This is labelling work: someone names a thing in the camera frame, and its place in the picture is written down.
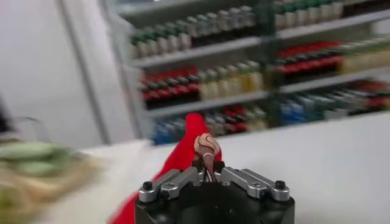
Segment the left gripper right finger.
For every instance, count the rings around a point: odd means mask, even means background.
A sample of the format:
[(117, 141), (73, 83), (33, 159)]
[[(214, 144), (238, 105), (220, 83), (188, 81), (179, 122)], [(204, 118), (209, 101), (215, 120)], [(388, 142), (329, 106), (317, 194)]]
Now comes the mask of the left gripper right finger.
[(215, 158), (220, 152), (221, 148), (214, 137), (207, 134), (207, 182), (236, 184), (252, 198), (262, 199), (268, 195), (280, 202), (290, 199), (290, 190), (284, 181), (272, 181), (249, 169), (237, 170), (232, 167), (223, 167), (220, 171), (215, 171), (217, 168)]

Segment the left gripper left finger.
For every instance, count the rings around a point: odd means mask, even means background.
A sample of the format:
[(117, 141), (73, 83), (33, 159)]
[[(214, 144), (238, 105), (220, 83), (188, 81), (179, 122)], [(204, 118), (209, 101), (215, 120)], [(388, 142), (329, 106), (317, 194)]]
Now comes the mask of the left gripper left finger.
[(163, 172), (154, 181), (146, 181), (138, 191), (142, 203), (152, 203), (159, 197), (172, 199), (189, 183), (207, 181), (207, 133), (185, 138), (174, 149)]

